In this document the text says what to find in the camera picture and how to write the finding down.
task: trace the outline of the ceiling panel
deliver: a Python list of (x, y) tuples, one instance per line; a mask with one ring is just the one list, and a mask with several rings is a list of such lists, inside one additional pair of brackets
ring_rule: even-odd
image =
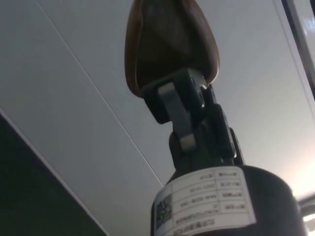
[(148, 235), (161, 183), (40, 6), (1, 1), (0, 28), (2, 115), (108, 235)]
[(131, 0), (39, 1), (163, 183), (174, 173), (171, 124), (159, 125), (125, 79), (124, 50)]
[[(131, 1), (39, 2), (165, 183), (173, 170), (167, 148), (171, 127), (157, 125), (125, 85), (124, 40)], [(292, 54), (296, 48), (289, 44), (292, 39), (286, 34), (291, 33), (284, 30), (287, 20), (281, 1), (198, 3), (221, 57), (215, 92), (246, 162), (281, 176), (298, 198), (313, 193), (301, 182), (315, 177), (314, 100), (307, 97), (305, 74)]]

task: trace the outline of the barcode sticker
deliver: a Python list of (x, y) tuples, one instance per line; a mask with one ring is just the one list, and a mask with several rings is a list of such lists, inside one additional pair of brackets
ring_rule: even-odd
[(155, 236), (192, 235), (254, 223), (245, 176), (236, 166), (182, 176), (155, 198)]

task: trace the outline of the black cylinder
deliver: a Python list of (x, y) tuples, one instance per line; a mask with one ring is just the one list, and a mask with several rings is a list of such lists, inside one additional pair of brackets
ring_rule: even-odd
[[(196, 236), (306, 236), (307, 232), (300, 214), (300, 209), (289, 186), (276, 175), (251, 166), (237, 166), (244, 173), (245, 182), (252, 203), (255, 223), (244, 227), (229, 229), (210, 229), (207, 232), (189, 234), (187, 231), (169, 231), (170, 235)], [(151, 236), (155, 235), (155, 203), (151, 211)], [(214, 219), (212, 215), (205, 217), (208, 222)]]

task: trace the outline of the dark wall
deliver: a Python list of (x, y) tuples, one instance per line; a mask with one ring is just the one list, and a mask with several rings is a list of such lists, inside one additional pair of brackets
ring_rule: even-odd
[(105, 236), (1, 116), (0, 235)]

